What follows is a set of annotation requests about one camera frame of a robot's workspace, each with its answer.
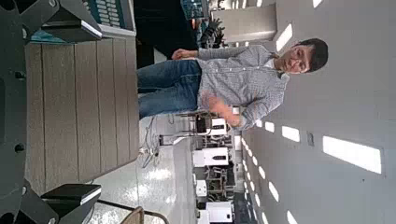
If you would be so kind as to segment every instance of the jeans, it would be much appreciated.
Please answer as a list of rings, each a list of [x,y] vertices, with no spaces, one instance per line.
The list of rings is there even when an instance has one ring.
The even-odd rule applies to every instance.
[[[166,61],[137,70],[139,118],[197,109],[202,70],[195,60]]]

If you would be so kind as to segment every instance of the man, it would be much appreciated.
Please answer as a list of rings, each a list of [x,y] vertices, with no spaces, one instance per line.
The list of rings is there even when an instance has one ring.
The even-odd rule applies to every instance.
[[[204,109],[218,113],[236,130],[245,130],[283,103],[289,75],[314,72],[327,63],[328,46],[313,38],[281,57],[263,46],[249,46],[178,49],[172,58],[137,71],[139,93],[150,92],[139,98],[141,119]],[[229,105],[246,110],[234,115]]]

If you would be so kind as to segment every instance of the tiled floor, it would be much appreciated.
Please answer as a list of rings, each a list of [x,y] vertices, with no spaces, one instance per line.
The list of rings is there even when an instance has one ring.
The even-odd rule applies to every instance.
[[[153,121],[153,135],[176,133],[184,130],[187,122],[175,117],[159,116]],[[140,142],[144,143],[150,119],[140,121]],[[185,139],[173,147],[162,147],[158,159],[145,169],[145,158],[94,181],[102,185],[101,199],[145,210],[160,212],[170,223],[196,223],[195,201],[192,185],[191,140]],[[90,223],[120,223],[128,212],[97,204]],[[145,216],[145,223],[162,223],[157,218]]]

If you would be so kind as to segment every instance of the ceiling light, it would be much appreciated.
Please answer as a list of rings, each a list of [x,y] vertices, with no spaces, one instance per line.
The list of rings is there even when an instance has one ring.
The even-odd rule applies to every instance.
[[[296,219],[294,218],[294,216],[291,214],[290,211],[288,211],[287,217],[289,224],[298,224],[298,222],[296,221]]]
[[[265,179],[265,172],[261,167],[259,167],[259,173],[262,176],[262,179]]]
[[[282,126],[282,135],[294,142],[300,142],[300,131],[298,129]]]
[[[253,159],[252,159],[252,160],[253,160],[253,164],[257,166],[257,159],[256,159],[256,157],[255,157],[255,156],[253,157]]]
[[[250,181],[250,187],[251,187],[251,190],[252,191],[254,191],[256,188],[254,187],[254,183],[253,183],[253,181]]]
[[[265,130],[273,133],[275,131],[275,124],[272,122],[265,122]]]
[[[322,1],[323,1],[323,0],[313,0],[314,7],[317,7],[318,5],[320,5],[320,3],[321,3]]]
[[[262,222],[264,224],[268,224],[268,219],[267,219],[267,216],[264,214],[264,212],[262,212]]]
[[[256,126],[262,128],[262,121],[260,119],[256,120]]]
[[[256,194],[256,195],[254,196],[254,198],[256,199],[256,204],[257,204],[257,206],[259,206],[259,207],[260,207],[261,203],[260,203],[260,198],[259,198],[259,195],[258,195],[258,194]]]
[[[323,151],[368,171],[382,173],[381,151],[377,148],[323,136]]]
[[[291,23],[286,27],[286,29],[282,32],[279,38],[276,41],[276,50],[280,51],[285,47],[286,43],[291,39],[293,36],[293,29],[291,27]]]
[[[268,184],[268,188],[270,189],[271,194],[274,196],[275,201],[279,203],[279,193],[277,192],[277,189],[271,181]]]
[[[253,209],[254,220],[257,220],[256,210]]]

